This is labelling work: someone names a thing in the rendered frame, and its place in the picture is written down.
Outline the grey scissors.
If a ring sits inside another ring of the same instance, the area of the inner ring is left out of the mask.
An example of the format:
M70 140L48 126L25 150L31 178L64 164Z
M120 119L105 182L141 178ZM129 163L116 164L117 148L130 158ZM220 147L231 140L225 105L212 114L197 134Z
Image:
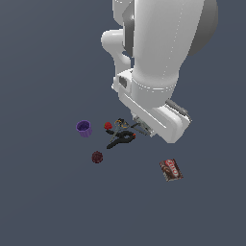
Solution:
M115 126L115 131L111 137L111 141L114 139L114 137L116 136L116 134L119 131L128 129L130 127L130 125L124 120L124 119L118 119L114 122L114 126Z

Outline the brown pudding box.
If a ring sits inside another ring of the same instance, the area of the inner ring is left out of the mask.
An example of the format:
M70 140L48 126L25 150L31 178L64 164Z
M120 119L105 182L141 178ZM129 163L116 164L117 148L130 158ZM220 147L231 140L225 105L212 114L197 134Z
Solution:
M184 176L174 159L162 160L160 162L160 169L163 172L164 178L170 182L182 179Z

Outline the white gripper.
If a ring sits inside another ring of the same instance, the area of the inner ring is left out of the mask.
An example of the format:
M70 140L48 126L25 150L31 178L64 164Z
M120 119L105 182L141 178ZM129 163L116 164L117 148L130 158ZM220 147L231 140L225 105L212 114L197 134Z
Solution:
M168 98L171 99L176 85L143 86L133 78L133 71L130 68L118 73L111 88L130 109L134 122L143 126L149 137L159 135L167 143L175 143L191 123L187 116L165 104Z

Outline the purple cup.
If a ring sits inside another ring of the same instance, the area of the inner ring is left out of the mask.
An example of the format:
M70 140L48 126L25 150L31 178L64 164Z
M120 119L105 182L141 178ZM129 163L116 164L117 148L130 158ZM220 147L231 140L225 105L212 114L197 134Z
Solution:
M76 130L82 137L89 137L92 134L91 124L87 120L82 120L77 123Z

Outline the dark red ball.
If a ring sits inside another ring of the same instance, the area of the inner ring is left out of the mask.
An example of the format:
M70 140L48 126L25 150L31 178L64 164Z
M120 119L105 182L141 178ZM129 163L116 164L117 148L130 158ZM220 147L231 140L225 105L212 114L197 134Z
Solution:
M103 160L103 154L99 151L95 151L91 156L91 160L94 163L100 163Z

